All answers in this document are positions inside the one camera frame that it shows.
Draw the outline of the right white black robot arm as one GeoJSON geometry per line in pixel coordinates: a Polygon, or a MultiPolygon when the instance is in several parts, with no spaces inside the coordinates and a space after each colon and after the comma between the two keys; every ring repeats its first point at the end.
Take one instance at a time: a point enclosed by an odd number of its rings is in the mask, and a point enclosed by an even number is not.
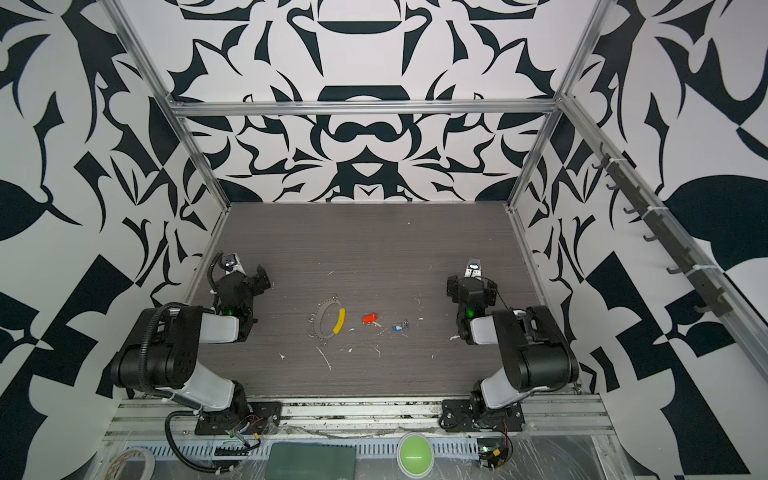
{"type": "Polygon", "coordinates": [[[446,295],[457,305],[459,338],[469,345],[496,346],[501,367],[478,381],[468,399],[442,402],[443,430],[518,431],[524,400],[578,380],[575,354],[548,307],[491,311],[499,300],[498,285],[483,276],[450,276],[446,295]]]}

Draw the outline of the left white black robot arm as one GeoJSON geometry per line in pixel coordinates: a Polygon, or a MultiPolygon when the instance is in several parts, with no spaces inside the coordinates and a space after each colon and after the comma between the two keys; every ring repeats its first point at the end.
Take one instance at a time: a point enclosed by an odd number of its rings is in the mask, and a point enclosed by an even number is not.
{"type": "Polygon", "coordinates": [[[189,408],[199,415],[198,435],[252,429],[258,417],[243,385],[204,366],[199,349],[245,342],[256,323],[254,299],[270,288],[263,266],[252,276],[235,266],[212,282],[211,307],[171,302],[143,310],[110,363],[112,383],[189,408]]]}

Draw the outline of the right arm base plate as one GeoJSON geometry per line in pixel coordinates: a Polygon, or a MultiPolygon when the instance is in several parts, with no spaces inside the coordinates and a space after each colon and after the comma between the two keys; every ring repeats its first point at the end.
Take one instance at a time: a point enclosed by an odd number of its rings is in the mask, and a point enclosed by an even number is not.
{"type": "Polygon", "coordinates": [[[502,409],[487,409],[471,399],[444,399],[438,425],[451,433],[506,431],[521,432],[525,417],[519,404],[502,409]]]}

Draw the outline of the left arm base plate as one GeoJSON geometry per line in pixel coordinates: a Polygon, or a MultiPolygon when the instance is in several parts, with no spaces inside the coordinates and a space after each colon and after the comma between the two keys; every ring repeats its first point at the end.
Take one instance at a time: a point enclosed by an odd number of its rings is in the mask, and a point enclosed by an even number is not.
{"type": "Polygon", "coordinates": [[[234,409],[204,412],[197,420],[194,433],[198,436],[225,435],[233,429],[246,434],[265,434],[281,423],[283,404],[279,401],[249,402],[241,412],[234,409]]]}

